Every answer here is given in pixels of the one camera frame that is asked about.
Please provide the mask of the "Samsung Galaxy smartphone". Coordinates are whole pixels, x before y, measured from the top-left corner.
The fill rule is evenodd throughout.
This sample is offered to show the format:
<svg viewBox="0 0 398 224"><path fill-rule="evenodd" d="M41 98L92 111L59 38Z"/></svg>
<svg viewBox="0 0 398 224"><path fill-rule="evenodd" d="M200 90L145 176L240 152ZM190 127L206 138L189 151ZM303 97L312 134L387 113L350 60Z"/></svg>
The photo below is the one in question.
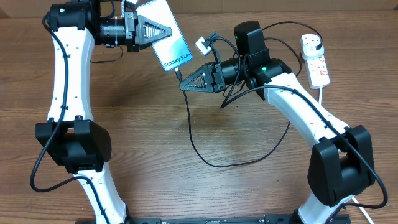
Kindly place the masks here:
<svg viewBox="0 0 398 224"><path fill-rule="evenodd" d="M147 2L139 6L137 12L140 16L171 28L171 36L152 44L165 71L171 71L193 59L189 46L166 0Z"/></svg>

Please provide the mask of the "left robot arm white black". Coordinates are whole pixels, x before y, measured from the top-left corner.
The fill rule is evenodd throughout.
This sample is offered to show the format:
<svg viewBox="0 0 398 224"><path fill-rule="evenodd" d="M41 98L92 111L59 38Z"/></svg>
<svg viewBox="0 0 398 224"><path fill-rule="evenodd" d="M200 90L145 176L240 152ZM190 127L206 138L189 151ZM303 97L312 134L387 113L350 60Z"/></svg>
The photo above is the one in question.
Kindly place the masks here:
<svg viewBox="0 0 398 224"><path fill-rule="evenodd" d="M161 18L167 6L152 2L139 14L133 2L124 5L122 19L103 17L99 1L53 4L42 23L52 36L55 51L53 96L47 120L35 126L42 155L71 174L83 187L96 223L132 223L129 210L114 184L109 160L111 138L96 124L90 105L90 65L96 45L126 46L138 52L176 35Z"/></svg>

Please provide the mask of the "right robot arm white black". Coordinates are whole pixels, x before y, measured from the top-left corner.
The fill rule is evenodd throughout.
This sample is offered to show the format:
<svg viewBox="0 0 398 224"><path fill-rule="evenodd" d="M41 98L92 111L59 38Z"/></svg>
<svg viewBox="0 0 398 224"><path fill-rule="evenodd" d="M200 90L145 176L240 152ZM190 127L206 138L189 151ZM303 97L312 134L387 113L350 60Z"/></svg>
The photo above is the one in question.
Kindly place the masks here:
<svg viewBox="0 0 398 224"><path fill-rule="evenodd" d="M251 92L277 108L312 150L308 168L311 195L290 215L266 215L265 223L349 223L340 214L356 205L354 197L379 180L374 170L371 135L350 127L324 109L282 60L271 58L258 21L234 28L234 56L202 65L180 78L182 91L231 93L244 82Z"/></svg>

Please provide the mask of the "white charger plug adapter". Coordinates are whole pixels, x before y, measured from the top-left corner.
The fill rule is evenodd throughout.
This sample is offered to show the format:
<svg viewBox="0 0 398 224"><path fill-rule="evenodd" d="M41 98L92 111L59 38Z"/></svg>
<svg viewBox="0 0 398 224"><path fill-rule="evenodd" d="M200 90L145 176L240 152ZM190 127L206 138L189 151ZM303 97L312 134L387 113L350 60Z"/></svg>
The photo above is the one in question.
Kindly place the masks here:
<svg viewBox="0 0 398 224"><path fill-rule="evenodd" d="M302 46L302 57L304 60L312 60L319 58L324 54L324 47L317 49L317 44L309 43Z"/></svg>

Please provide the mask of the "white power strip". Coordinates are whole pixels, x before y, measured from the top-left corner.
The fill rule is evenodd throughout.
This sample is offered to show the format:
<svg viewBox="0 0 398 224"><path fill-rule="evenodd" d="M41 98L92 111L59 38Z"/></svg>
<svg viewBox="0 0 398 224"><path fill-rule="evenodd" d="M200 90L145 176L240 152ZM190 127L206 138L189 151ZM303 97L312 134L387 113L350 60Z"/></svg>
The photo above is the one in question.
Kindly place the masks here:
<svg viewBox="0 0 398 224"><path fill-rule="evenodd" d="M304 44L314 43L320 45L320 38L315 34L304 34L300 38L301 47ZM311 89L324 88L330 84L330 77L326 66L324 54L312 60L304 60Z"/></svg>

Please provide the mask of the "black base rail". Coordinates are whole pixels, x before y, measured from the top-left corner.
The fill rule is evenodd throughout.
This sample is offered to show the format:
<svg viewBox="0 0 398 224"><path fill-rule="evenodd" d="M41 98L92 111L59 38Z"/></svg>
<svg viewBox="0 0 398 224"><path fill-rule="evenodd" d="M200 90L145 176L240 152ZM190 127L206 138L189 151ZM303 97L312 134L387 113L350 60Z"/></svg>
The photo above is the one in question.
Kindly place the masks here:
<svg viewBox="0 0 398 224"><path fill-rule="evenodd" d="M289 224L292 215L265 215L264 217L241 217L228 219L174 219L161 220L160 218L137 218L127 223L132 224Z"/></svg>

